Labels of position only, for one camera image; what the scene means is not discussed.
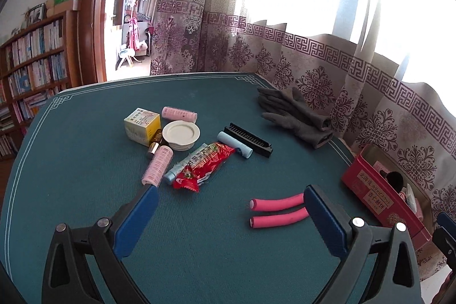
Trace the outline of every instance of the red plastic wrapper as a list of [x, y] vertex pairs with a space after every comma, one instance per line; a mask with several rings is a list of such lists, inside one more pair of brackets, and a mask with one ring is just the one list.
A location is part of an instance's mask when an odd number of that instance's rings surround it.
[[173, 187], [199, 192], [199, 186], [235, 151], [225, 144], [211, 143], [193, 156], [182, 172], [177, 174]]

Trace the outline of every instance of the row of books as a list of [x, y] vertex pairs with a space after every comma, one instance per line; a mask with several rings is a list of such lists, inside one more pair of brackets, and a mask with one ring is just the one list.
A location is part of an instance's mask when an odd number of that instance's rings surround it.
[[56, 20], [15, 40], [6, 47], [8, 70], [38, 55], [63, 46], [63, 20]]
[[17, 146], [13, 141], [13, 138], [9, 135], [0, 136], [0, 155], [8, 156], [17, 154]]
[[6, 102], [5, 91], [3, 90], [3, 81], [0, 79], [0, 105]]
[[10, 114], [10, 109], [7, 106], [0, 110], [0, 132], [12, 127], [14, 127], [14, 123]]
[[11, 94], [16, 97], [66, 77], [65, 57], [59, 53], [16, 70], [8, 77], [8, 83]]
[[58, 92], [63, 91], [64, 89], [65, 85], [60, 85], [54, 87], [53, 89], [39, 92], [35, 95], [32, 95], [31, 97], [24, 98], [23, 100], [13, 102], [13, 108], [17, 117], [17, 121], [21, 123], [25, 120], [33, 119], [40, 108], [46, 104], [46, 101], [49, 98]]

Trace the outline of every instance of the table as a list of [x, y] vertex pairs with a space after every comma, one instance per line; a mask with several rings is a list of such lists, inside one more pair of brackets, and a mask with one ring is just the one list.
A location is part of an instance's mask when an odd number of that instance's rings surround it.
[[[29, 304], [40, 303], [55, 226], [91, 226], [141, 187], [146, 147], [127, 139], [135, 108], [198, 113], [203, 142], [233, 122], [272, 143], [270, 158], [233, 154], [199, 194], [163, 183], [160, 204], [133, 253], [123, 260], [151, 303], [311, 303], [338, 265], [310, 218], [252, 230], [251, 198], [295, 195], [314, 183], [352, 217], [375, 223], [340, 178], [352, 155], [338, 140], [314, 150], [261, 117], [250, 73], [151, 76], [67, 90], [40, 110], [15, 160], [0, 220], [0, 259]], [[175, 152], [173, 163], [188, 152]], [[89, 258], [106, 303], [110, 297]], [[366, 267], [372, 268], [369, 258]], [[367, 282], [370, 271], [363, 272]], [[364, 286], [352, 295], [357, 303]]]

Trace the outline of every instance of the pink flexible hair rod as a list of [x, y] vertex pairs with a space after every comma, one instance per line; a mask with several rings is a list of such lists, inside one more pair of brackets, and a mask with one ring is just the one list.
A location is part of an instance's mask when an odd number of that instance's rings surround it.
[[253, 211], [279, 211], [304, 204], [304, 194], [288, 197], [281, 200], [250, 200], [250, 209]]
[[306, 208], [287, 214], [268, 215], [267, 217], [251, 217], [250, 226], [252, 228], [268, 228], [286, 226], [288, 224], [299, 222], [309, 216]]

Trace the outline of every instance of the wooden bookshelf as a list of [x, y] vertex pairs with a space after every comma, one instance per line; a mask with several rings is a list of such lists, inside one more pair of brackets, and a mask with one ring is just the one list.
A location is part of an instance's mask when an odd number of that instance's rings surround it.
[[[61, 47], [55, 48], [53, 50], [47, 51], [45, 53], [39, 54], [33, 58], [30, 58], [16, 66], [10, 67], [8, 69], [8, 62], [7, 62], [7, 52], [6, 49], [10, 46], [13, 42], [17, 41], [18, 39], [24, 37], [25, 35], [33, 32], [39, 28], [45, 27], [48, 24], [53, 23], [56, 20], [62, 20], [62, 39], [63, 43]], [[81, 73], [79, 70], [79, 57], [78, 57], [78, 50], [77, 50], [77, 12], [76, 11], [66, 11], [62, 13], [55, 14], [47, 19], [34, 23], [33, 25], [29, 26], [27, 29], [21, 31], [19, 34], [14, 35], [10, 38], [7, 42], [3, 43], [0, 46], [0, 79], [3, 83], [3, 90], [5, 94], [6, 102], [0, 104], [0, 109], [5, 108], [8, 106], [11, 118], [13, 120], [14, 127], [6, 129], [4, 131], [0, 131], [0, 136], [8, 134], [17, 148], [20, 147], [22, 144], [22, 140], [24, 139], [23, 129], [27, 128], [33, 119], [26, 119], [19, 123], [19, 120], [16, 116], [14, 111], [13, 103], [23, 100], [25, 98], [31, 97], [37, 93], [46, 91], [48, 89], [53, 89], [58, 86], [64, 86], [65, 89], [67, 88], [75, 88], [81, 85]], [[50, 57], [55, 54], [62, 53], [65, 61], [65, 68], [67, 71], [67, 77], [60, 80], [54, 80], [52, 76], [52, 71], [49, 72], [50, 75], [50, 83], [41, 85], [40, 87], [36, 87], [30, 91], [26, 91], [19, 95], [13, 96], [8, 78], [17, 70], [27, 67], [30, 64]], [[14, 159], [15, 155], [6, 155], [0, 156], [0, 162]]]

